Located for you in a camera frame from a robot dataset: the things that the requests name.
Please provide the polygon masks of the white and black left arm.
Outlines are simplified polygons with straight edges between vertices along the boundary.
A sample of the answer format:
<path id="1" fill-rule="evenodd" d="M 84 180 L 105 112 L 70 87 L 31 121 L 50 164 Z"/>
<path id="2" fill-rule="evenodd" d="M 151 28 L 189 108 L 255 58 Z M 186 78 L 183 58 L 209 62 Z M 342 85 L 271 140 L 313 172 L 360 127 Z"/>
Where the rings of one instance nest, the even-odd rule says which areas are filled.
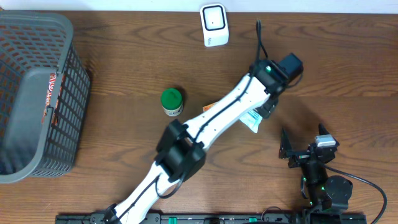
<path id="1" fill-rule="evenodd" d="M 303 63 L 294 54 L 280 62 L 257 59 L 236 87 L 214 106 L 181 123 L 173 120 L 156 147 L 157 155 L 144 180 L 123 202 L 108 207 L 105 223 L 140 223 L 158 201 L 171 197 L 206 161 L 216 139 L 251 110 L 267 119 L 278 97 L 301 77 Z"/>

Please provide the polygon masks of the mint green tissue pack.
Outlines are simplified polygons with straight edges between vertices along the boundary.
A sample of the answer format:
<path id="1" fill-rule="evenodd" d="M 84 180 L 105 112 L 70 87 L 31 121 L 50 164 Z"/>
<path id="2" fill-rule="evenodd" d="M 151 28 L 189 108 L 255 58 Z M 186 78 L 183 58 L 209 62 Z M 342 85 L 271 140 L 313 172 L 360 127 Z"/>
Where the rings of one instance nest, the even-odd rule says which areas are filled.
<path id="1" fill-rule="evenodd" d="M 253 133 L 257 133 L 262 116 L 256 110 L 250 110 L 243 114 L 239 120 L 244 123 Z"/>

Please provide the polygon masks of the orange small snack box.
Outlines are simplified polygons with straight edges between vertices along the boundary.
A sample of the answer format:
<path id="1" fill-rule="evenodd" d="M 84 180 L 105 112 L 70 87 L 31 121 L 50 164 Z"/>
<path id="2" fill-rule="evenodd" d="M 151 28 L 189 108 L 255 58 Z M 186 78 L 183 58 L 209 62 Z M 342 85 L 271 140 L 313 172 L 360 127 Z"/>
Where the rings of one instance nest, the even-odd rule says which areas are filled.
<path id="1" fill-rule="evenodd" d="M 202 108 L 202 111 L 203 111 L 203 112 L 206 112 L 206 111 L 208 111 L 210 108 L 212 108 L 214 105 L 216 105 L 216 102 L 204 106 L 204 107 Z"/>

